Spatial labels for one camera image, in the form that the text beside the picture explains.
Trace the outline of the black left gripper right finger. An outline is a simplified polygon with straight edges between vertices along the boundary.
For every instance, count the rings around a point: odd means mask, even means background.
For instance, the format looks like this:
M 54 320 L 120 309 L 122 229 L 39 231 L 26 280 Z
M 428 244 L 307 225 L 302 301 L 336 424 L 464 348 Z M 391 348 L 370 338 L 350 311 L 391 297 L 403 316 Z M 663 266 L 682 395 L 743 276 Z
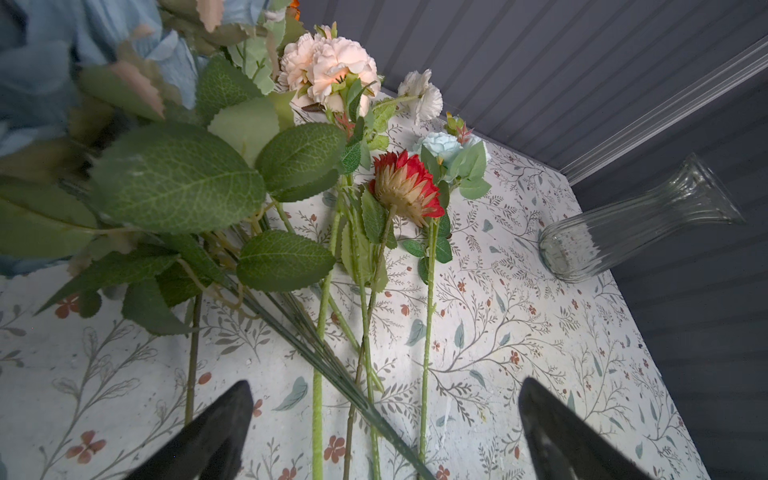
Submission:
M 522 382 L 518 409 L 538 479 L 650 479 L 536 379 Z

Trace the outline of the red sunflower stem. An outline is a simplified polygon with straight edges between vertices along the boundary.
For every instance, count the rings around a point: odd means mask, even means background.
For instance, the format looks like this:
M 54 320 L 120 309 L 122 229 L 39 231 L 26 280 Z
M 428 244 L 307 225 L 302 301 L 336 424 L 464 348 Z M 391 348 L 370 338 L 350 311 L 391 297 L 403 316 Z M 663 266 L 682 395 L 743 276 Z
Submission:
M 427 436 L 429 429 L 429 364 L 432 318 L 436 309 L 435 263 L 439 225 L 445 215 L 440 203 L 440 192 L 434 176 L 417 155 L 403 150 L 399 153 L 385 153 L 374 160 L 374 179 L 369 189 L 376 200 L 387 209 L 385 226 L 389 227 L 396 216 L 412 221 L 426 231 L 426 285 L 427 313 L 422 355 L 421 407 L 418 436 L 418 457 L 426 460 Z

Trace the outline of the peach pink rose stem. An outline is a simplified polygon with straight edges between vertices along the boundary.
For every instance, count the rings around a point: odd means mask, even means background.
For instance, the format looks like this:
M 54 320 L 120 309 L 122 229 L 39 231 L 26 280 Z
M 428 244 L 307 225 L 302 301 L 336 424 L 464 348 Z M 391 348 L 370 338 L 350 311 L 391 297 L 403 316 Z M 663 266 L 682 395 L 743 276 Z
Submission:
M 329 122 L 340 127 L 347 141 L 356 138 L 360 103 L 375 96 L 379 77 L 375 61 L 357 41 L 339 37 L 337 25 L 316 27 L 288 44 L 281 60 L 279 81 L 295 92 L 293 102 L 302 108 L 323 107 Z M 317 333 L 325 338 L 329 318 L 331 272 L 322 281 Z M 312 479 L 323 477 L 323 375 L 314 371 L 312 384 Z

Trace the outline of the mixed flower bouquet pile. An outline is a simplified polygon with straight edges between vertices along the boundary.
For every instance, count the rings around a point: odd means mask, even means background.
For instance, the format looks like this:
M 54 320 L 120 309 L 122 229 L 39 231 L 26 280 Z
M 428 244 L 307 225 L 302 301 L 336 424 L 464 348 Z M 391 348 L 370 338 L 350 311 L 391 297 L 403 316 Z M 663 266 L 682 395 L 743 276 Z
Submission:
M 269 229 L 272 203 L 309 198 L 346 170 L 337 126 L 296 125 L 271 89 L 247 73 L 245 48 L 262 43 L 256 70 L 281 71 L 283 1 L 168 1 L 171 26 L 200 62 L 193 111 L 140 126 L 103 154 L 92 177 L 92 207 L 113 227 L 67 265 L 70 280 L 45 308 L 70 297 L 96 315 L 101 292 L 123 287 L 124 319 L 149 334 L 193 335 L 176 305 L 208 295 L 261 320 L 310 363 L 420 474 L 428 469 L 376 411 L 321 340 L 295 291 L 322 281 L 335 264 L 321 244 Z

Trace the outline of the pale blue hydrangea stem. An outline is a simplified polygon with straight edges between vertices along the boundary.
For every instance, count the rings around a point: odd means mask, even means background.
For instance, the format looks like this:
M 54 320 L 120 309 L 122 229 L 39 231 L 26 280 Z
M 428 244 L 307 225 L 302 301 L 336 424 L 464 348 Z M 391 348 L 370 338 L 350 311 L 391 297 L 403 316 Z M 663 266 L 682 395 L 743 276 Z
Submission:
M 1 273 L 84 254 L 111 224 L 93 173 L 119 137 L 193 111 L 200 62 L 168 1 L 1 5 Z

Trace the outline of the clear ribbed glass vase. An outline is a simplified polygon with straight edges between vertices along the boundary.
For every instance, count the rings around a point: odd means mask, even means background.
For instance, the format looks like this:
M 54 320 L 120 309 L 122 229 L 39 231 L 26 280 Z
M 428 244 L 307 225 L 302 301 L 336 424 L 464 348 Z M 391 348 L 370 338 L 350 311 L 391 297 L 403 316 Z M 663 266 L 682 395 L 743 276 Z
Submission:
M 548 225 L 539 235 L 538 253 L 557 279 L 578 283 L 694 225 L 744 222 L 722 182 L 690 154 L 662 184 Z

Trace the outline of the light blue flower stem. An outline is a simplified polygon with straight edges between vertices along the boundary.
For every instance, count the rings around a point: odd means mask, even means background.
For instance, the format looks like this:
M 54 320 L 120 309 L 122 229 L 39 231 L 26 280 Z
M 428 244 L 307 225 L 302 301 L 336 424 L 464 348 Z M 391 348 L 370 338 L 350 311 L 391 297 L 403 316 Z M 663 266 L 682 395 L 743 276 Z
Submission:
M 452 194 L 457 192 L 465 200 L 477 200 L 491 189 L 485 179 L 489 153 L 485 142 L 473 133 L 461 117 L 447 114 L 443 130 L 430 132 L 410 145 L 410 154 L 416 154 L 434 177 L 438 187 L 440 205 L 445 211 L 439 221 L 437 233 L 428 226 L 424 233 L 425 252 L 421 255 L 418 269 L 421 280 L 427 284 L 430 245 L 437 236 L 435 262 L 446 264 L 453 259 L 450 245 L 451 220 L 448 206 Z

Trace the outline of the white small flower stem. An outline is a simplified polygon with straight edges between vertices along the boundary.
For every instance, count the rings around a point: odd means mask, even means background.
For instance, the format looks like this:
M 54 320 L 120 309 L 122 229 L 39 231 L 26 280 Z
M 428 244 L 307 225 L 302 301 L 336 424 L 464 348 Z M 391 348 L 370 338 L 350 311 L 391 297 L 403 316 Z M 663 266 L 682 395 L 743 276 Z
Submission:
M 401 105 L 416 121 L 429 121 L 440 116 L 443 110 L 443 96 L 440 89 L 431 82 L 432 71 L 411 71 L 398 87 Z

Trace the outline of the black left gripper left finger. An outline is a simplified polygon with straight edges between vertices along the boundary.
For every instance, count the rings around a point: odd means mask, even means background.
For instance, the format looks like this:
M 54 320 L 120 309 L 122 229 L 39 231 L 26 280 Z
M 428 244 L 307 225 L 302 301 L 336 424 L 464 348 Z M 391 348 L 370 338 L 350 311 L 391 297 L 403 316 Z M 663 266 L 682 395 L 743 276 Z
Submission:
M 128 475 L 130 479 L 233 479 L 254 407 L 240 380 Z

